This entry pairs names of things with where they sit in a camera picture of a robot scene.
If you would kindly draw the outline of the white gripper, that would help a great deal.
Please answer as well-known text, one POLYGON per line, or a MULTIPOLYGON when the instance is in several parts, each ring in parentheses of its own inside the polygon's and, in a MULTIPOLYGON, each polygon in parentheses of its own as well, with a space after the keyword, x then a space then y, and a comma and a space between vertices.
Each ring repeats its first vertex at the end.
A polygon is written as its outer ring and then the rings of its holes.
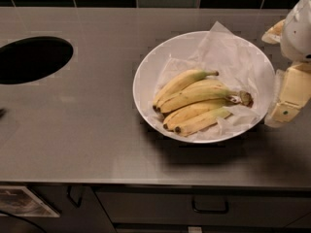
POLYGON ((285 57, 301 61, 286 71, 276 71, 264 124, 277 128, 293 121, 311 99, 311 64, 303 63, 311 61, 311 0, 299 0, 286 19, 270 27, 261 39, 267 44, 280 43, 285 57))

